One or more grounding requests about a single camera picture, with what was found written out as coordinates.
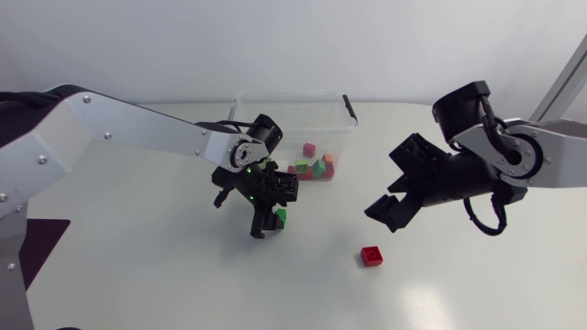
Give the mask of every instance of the pink block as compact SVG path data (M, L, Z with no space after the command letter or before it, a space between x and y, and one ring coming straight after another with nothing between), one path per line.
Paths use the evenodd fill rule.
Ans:
M304 156L312 158L316 154L316 146L312 143L304 143Z

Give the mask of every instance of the black cable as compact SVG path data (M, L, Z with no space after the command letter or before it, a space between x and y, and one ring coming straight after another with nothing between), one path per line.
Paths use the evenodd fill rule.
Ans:
M0 102L20 102L32 106L45 106L59 101L59 96L48 93L10 93L0 92Z
M453 150L457 151L457 152L461 152L461 151L463 151L463 150L464 150L464 148L463 148L463 147L461 147L461 146L458 146L458 147L457 147L457 144L456 144L456 143L450 143L450 144L449 144L449 147L450 147L451 149L453 149Z
M232 125L232 126L238 126L238 127L257 127L259 125L259 123L243 123L243 122L237 122L237 121L233 121L233 120L220 120L217 123L220 125Z
M481 104L483 107L483 111L485 112L485 116L482 118L483 130L485 131L485 135L487 136L489 143L491 143L492 147L497 152L502 154L502 156L504 156L504 158L508 160L508 162L514 163L514 160L511 159L512 156L509 154L504 142L501 140L499 134L497 133L497 123L499 123L499 125L501 125L503 129L506 129L507 125L501 118L495 116L495 114L493 113L492 106L489 104L489 100L487 99L487 96L481 97Z
M463 198L463 203L465 204L465 210L467 210L467 214L469 215L469 219L479 228L484 234L489 236L498 236L503 233L505 227L507 226L507 218L505 215L505 207L502 203L497 202L497 200L492 196L492 205L493 210L495 211L495 215L497 215L497 219L499 220L499 224L497 228L490 228L484 223L482 223L477 215L473 212L473 208L471 206L471 200L469 197Z

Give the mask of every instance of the metal frame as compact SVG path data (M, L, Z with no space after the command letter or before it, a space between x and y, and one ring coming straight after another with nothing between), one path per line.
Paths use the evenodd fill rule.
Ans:
M587 35L570 57L559 78L530 116L530 121L559 119L587 83Z

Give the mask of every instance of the robotic arm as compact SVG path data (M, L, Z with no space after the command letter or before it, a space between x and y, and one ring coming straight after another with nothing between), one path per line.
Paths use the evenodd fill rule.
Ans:
M247 132L240 127L248 127ZM84 88L0 93L0 328L32 329L18 251L27 233L27 202L67 174L93 139L202 157L218 168L220 207L237 188L254 205L250 234L283 228L272 208L297 198L295 175L265 170L282 131L266 115L254 123L190 123Z
M413 134L390 157L404 172L365 214L392 232L404 228L423 206L462 199L471 221L490 236L507 223L504 206L524 198L526 187L587 186L587 125L568 120L531 123L494 116L485 82L470 83L433 105L451 155ZM499 225L484 225L470 197L493 193Z

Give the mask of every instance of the gray robot arm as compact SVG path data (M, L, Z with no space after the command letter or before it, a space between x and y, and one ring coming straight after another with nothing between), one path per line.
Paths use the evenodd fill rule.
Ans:
M250 127L248 134L239 125ZM262 237L261 230L276 227L265 222L274 218L275 203L285 205L297 195L294 175L267 172L256 164L281 138L282 131L265 115L250 124L194 124L73 85L46 93L0 93L0 328L34 327L18 257L27 233L28 200L71 171L92 140L215 163L213 180L226 186L226 193L235 182L241 193L260 197L251 201L256 207L251 234Z

